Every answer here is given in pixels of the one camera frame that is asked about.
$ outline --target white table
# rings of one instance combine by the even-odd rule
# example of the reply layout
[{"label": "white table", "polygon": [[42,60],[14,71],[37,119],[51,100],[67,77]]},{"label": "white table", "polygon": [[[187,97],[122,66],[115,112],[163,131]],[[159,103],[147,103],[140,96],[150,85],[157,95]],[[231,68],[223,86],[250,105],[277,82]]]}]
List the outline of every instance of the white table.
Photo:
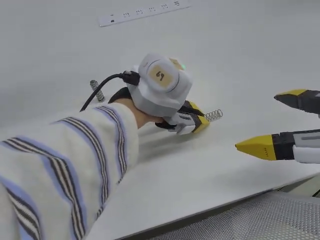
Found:
[{"label": "white table", "polygon": [[[97,17],[156,0],[6,1],[0,8],[1,137],[77,111],[99,82],[148,52],[183,60],[188,97],[224,116],[196,136],[147,126],[129,172],[88,240],[112,240],[309,178],[320,165],[238,152],[244,139],[319,128],[277,93],[320,89],[320,2],[197,0],[177,12],[99,28]],[[112,95],[123,84],[112,81]]]}]

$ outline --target gray floor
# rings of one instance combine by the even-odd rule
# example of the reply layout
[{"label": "gray floor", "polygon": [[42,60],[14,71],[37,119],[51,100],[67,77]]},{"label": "gray floor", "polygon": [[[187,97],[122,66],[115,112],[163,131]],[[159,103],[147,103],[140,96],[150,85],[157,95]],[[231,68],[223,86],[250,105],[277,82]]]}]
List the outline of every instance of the gray floor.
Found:
[{"label": "gray floor", "polygon": [[320,174],[311,179],[298,182],[297,184],[282,187],[278,189],[278,191],[320,198]]}]

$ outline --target power strip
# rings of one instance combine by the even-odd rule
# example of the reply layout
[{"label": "power strip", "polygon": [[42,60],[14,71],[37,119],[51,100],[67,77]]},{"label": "power strip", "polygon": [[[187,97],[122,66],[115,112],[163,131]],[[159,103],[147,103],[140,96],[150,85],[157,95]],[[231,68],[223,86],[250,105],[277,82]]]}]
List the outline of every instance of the power strip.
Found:
[{"label": "power strip", "polygon": [[150,7],[140,7],[119,13],[112,13],[107,16],[98,18],[100,27],[106,27],[114,24],[120,24],[136,19],[151,17],[154,15],[164,14],[176,10],[186,9],[191,7],[191,0],[171,0],[167,3],[159,4]]}]

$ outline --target coiled spring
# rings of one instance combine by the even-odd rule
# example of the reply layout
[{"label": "coiled spring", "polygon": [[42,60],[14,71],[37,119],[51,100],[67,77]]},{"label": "coiled spring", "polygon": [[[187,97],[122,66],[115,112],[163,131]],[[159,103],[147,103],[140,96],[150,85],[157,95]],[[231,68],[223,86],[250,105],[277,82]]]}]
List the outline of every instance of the coiled spring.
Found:
[{"label": "coiled spring", "polygon": [[[93,91],[95,91],[97,89],[97,87],[99,86],[99,83],[96,80],[91,80],[90,81],[90,86],[92,88]],[[95,95],[96,99],[98,99],[98,101],[101,103],[105,100],[105,96],[102,93],[102,91],[98,91],[98,93]]]},{"label": "coiled spring", "polygon": [[213,122],[215,120],[218,120],[220,118],[222,118],[222,116],[224,115],[224,113],[222,112],[221,109],[206,113],[204,115],[205,119],[209,122]]}]

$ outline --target striped sleeve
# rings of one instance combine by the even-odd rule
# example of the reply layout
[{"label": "striped sleeve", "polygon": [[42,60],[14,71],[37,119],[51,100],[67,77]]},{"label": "striped sleeve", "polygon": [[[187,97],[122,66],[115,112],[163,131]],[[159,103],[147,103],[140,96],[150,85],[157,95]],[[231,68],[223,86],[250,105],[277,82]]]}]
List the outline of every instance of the striped sleeve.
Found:
[{"label": "striped sleeve", "polygon": [[0,152],[1,239],[83,240],[136,165],[138,128],[112,103],[4,140]]}]

